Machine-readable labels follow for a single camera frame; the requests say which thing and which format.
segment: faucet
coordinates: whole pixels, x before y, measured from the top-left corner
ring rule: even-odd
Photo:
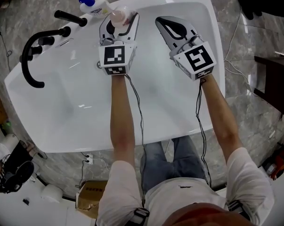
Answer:
[[[44,82],[37,81],[35,80],[29,71],[28,67],[28,60],[32,59],[32,51],[34,51],[34,48],[31,48],[33,43],[40,38],[45,38],[49,36],[54,36],[54,35],[61,35],[62,37],[68,37],[71,34],[71,28],[66,26],[64,28],[58,29],[58,30],[50,30],[50,31],[43,31],[43,32],[38,32],[34,34],[25,44],[23,53],[21,55],[21,68],[24,74],[25,80],[29,83],[29,85],[35,87],[35,88],[43,88],[44,87]],[[37,49],[37,52],[34,54],[41,54],[42,53],[42,47],[39,46],[39,49]]]
[[[80,18],[75,15],[57,10],[54,17],[60,18],[69,22],[78,24],[80,27],[84,27],[87,24],[86,18]],[[25,44],[22,55],[20,56],[21,67],[23,70],[25,80],[35,88],[43,88],[44,82],[36,81],[30,74],[28,61],[33,60],[33,55],[42,53],[42,45],[53,45],[54,35],[61,35],[62,37],[68,37],[71,34],[71,28],[66,26],[59,30],[43,31],[34,34]],[[39,46],[31,47],[32,44],[38,40]]]

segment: white bottle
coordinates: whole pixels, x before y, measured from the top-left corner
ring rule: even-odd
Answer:
[[[109,15],[112,25],[115,28],[122,28],[131,22],[132,17],[135,15],[136,11],[132,11],[127,6],[118,6]]]
[[[79,0],[79,2],[80,10],[94,17],[103,18],[112,11],[107,0]]]

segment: power outlet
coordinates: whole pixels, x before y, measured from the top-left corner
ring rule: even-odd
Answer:
[[[87,162],[86,163],[88,163],[88,164],[94,164],[94,155],[93,154],[87,154],[87,158],[86,158],[86,160],[87,160]]]

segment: black and white marker cube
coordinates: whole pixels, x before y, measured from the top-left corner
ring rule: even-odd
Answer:
[[[179,67],[192,80],[200,79],[212,73],[216,64],[215,57],[208,42],[193,46],[173,57]]]
[[[136,43],[99,47],[100,65],[107,75],[127,74],[135,56]]]

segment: black shoe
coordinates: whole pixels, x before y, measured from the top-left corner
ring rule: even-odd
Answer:
[[[254,18],[253,15],[253,10],[251,6],[251,1],[250,0],[238,0],[242,11],[244,15],[247,17],[247,19],[252,20]]]

